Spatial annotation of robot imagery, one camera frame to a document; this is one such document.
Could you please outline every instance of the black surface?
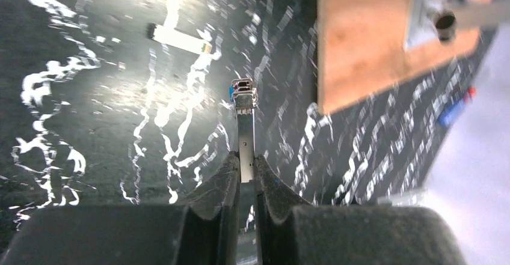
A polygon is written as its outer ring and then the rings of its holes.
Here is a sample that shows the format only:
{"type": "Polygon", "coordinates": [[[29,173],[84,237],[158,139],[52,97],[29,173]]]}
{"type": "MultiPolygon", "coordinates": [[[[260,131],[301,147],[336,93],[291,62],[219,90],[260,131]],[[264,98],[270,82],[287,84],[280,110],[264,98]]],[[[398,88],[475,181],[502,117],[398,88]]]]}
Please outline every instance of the black surface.
{"type": "MultiPolygon", "coordinates": [[[[430,209],[314,207],[279,181],[263,156],[254,168],[260,264],[465,264],[451,230],[430,209]]],[[[239,172],[231,153],[179,205],[38,210],[0,264],[235,264],[236,245],[249,246],[250,235],[238,240],[232,217],[239,172]]]]}
{"type": "MultiPolygon", "coordinates": [[[[313,103],[316,0],[180,0],[176,29],[210,31],[212,52],[221,51],[209,64],[147,38],[147,24],[165,22],[167,0],[57,1],[76,15],[0,0],[0,248],[37,208],[168,203],[192,191],[236,148],[228,87],[238,75],[259,90],[256,153],[304,199],[365,203],[420,186],[445,133],[435,118],[453,87],[470,83],[494,34],[485,32],[470,58],[322,117],[313,103]],[[27,76],[70,57],[100,67],[48,76],[36,86],[51,86],[42,104],[22,101],[27,76]],[[168,105],[172,113],[156,118],[168,105]],[[38,132],[43,114],[52,116],[38,132]],[[33,139],[46,149],[28,148],[33,139]]],[[[250,206],[240,204],[242,225],[250,206]]]]}
{"type": "Polygon", "coordinates": [[[0,263],[236,264],[239,159],[175,205],[38,210],[0,263]]]}

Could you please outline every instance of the white wall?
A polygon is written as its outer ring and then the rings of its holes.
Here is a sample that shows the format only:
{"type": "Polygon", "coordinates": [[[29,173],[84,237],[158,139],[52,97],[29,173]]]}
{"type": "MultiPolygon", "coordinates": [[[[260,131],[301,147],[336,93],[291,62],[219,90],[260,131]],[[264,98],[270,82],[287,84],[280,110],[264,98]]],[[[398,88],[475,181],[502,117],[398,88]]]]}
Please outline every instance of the white wall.
{"type": "Polygon", "coordinates": [[[425,205],[452,227],[469,264],[510,264],[510,25],[474,83],[429,173],[425,205]]]}

